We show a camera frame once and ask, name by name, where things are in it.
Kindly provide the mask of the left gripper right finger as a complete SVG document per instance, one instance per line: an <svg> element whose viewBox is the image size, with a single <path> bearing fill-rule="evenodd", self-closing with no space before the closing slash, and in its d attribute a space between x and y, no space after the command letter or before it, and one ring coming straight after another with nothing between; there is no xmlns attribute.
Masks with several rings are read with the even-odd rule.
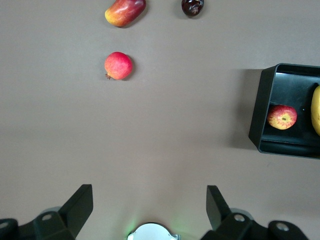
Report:
<svg viewBox="0 0 320 240"><path fill-rule="evenodd" d="M206 213L211 230L203 240L307 240L293 223L273 220L267 227L258 224L247 213L232 211L216 185L206 188Z"/></svg>

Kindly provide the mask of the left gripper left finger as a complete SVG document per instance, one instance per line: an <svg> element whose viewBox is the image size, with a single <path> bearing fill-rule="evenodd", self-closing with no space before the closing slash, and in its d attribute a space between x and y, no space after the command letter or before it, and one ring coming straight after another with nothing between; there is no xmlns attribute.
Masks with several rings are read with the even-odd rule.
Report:
<svg viewBox="0 0 320 240"><path fill-rule="evenodd" d="M0 220L2 240L75 240L93 211L93 187L83 184L58 210L48 209L19 225L14 218Z"/></svg>

